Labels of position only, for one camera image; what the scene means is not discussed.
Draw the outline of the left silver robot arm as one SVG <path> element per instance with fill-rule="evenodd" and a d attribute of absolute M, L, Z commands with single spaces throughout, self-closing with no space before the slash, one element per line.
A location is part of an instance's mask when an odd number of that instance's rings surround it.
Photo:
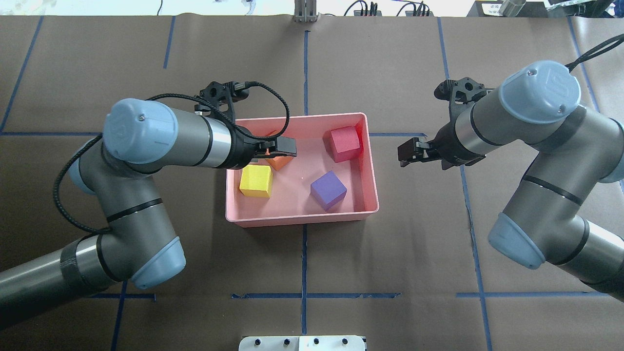
<path fill-rule="evenodd" d="M 153 175 L 165 166 L 239 170 L 254 158 L 295 156 L 296 142 L 279 131 L 255 137 L 220 110 L 201 116 L 158 101 L 125 98 L 56 178 L 59 202 L 66 173 L 98 199 L 107 229 L 1 273 L 1 328 L 59 305 L 105 291 L 121 281 L 147 289 L 186 265 Z"/>

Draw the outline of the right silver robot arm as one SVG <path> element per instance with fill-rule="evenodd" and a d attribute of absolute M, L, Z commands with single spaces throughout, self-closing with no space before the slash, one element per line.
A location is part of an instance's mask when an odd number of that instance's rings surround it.
<path fill-rule="evenodd" d="M 445 80 L 434 91 L 449 122 L 428 141 L 397 147 L 401 167 L 440 161 L 472 166 L 520 140 L 537 151 L 488 234 L 502 255 L 528 269 L 555 265 L 600 293 L 623 300 L 623 238 L 580 217 L 596 184 L 623 178 L 623 125 L 584 106 L 568 66 L 533 62 L 495 89 L 472 78 Z"/>

